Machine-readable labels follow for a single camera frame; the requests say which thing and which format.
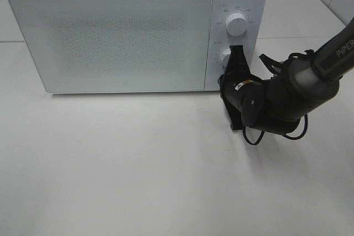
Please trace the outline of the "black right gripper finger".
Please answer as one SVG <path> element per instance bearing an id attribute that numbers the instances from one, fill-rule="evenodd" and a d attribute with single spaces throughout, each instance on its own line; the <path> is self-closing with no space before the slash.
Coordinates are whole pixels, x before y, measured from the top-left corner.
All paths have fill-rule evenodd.
<path id="1" fill-rule="evenodd" d="M 231 67 L 248 67 L 243 45 L 231 45 L 228 65 Z"/>

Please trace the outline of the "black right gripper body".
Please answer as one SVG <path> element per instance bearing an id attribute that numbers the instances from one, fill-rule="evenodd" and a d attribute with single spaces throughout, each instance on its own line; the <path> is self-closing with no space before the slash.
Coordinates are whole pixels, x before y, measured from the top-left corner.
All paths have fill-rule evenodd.
<path id="1" fill-rule="evenodd" d="M 231 129 L 262 130 L 263 86 L 248 67 L 225 68 L 220 85 L 221 98 L 230 118 Z"/>

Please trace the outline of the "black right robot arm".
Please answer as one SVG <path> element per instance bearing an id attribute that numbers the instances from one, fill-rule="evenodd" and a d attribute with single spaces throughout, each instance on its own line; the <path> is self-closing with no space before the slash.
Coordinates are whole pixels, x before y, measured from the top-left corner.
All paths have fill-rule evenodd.
<path id="1" fill-rule="evenodd" d="M 253 128 L 290 139 L 303 119 L 300 139 L 308 129 L 308 113 L 335 97 L 340 79 L 353 69 L 353 22 L 317 51 L 292 53 L 283 62 L 261 54 L 273 74 L 268 80 L 251 73 L 241 45 L 230 49 L 218 84 L 231 129 L 245 133 Z"/>

